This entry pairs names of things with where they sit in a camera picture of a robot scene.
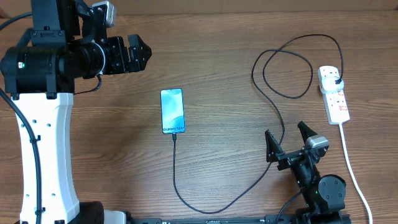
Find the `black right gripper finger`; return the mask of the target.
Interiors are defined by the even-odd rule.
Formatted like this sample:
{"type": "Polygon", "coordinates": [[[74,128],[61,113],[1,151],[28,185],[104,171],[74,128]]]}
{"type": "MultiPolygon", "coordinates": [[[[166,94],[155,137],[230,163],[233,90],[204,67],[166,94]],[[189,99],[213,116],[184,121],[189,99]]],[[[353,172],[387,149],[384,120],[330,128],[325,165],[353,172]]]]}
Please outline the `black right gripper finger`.
{"type": "Polygon", "coordinates": [[[310,145],[310,141],[312,140],[313,136],[316,136],[317,133],[309,128],[303,121],[300,121],[297,125],[300,130],[303,142],[305,145],[310,145]]]}
{"type": "Polygon", "coordinates": [[[279,157],[285,154],[284,150],[269,130],[265,132],[265,138],[267,144],[267,157],[279,157]]]}

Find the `blue Samsung Galaxy smartphone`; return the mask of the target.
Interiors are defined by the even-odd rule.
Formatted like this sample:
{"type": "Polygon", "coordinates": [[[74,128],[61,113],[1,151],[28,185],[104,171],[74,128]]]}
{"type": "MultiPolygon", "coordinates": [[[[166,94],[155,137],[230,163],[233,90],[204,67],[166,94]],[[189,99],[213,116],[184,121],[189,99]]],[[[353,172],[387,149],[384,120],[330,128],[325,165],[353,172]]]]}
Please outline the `blue Samsung Galaxy smartphone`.
{"type": "Polygon", "coordinates": [[[184,133],[185,115],[181,88],[160,92],[162,132],[164,134],[184,133]]]}

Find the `white power strip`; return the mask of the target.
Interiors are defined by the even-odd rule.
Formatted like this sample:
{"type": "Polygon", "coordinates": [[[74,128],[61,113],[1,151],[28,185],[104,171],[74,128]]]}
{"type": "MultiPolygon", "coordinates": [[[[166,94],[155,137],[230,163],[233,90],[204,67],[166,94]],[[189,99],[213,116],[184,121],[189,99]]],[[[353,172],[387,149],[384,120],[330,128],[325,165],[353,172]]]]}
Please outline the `white power strip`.
{"type": "MultiPolygon", "coordinates": [[[[327,78],[334,77],[335,80],[339,80],[340,74],[336,67],[325,65],[318,69],[319,86],[320,86],[320,80],[323,77],[327,78]]],[[[322,93],[322,96],[329,124],[339,125],[350,120],[349,111],[343,89],[341,91],[332,94],[322,93]]]]}

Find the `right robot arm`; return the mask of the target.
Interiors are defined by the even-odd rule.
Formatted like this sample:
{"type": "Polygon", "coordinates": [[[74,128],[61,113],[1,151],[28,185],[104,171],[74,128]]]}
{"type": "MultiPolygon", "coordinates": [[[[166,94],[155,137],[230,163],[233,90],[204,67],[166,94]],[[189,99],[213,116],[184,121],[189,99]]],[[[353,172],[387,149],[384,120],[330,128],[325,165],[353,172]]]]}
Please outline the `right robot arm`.
{"type": "Polygon", "coordinates": [[[265,132],[267,144],[266,161],[276,162],[279,170],[289,169],[299,187],[295,194],[280,209],[277,215],[266,215],[266,223],[296,224],[348,224],[345,208],[346,182],[335,174],[321,176],[316,164],[329,148],[328,139],[317,134],[304,122],[297,127],[303,139],[303,147],[286,153],[269,130],[265,132]]]}

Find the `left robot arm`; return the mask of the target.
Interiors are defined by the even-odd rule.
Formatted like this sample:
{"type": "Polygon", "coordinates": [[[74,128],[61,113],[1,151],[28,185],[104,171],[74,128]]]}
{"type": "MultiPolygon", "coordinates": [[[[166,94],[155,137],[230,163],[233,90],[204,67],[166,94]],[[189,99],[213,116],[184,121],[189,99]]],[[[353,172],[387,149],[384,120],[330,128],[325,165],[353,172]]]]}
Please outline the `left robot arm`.
{"type": "Polygon", "coordinates": [[[79,201],[72,177],[70,120],[77,78],[143,71],[152,51],[142,39],[108,37],[116,23],[109,1],[35,0],[32,27],[1,60],[1,97],[13,109],[22,151],[19,222],[132,223],[129,212],[79,201]]]}

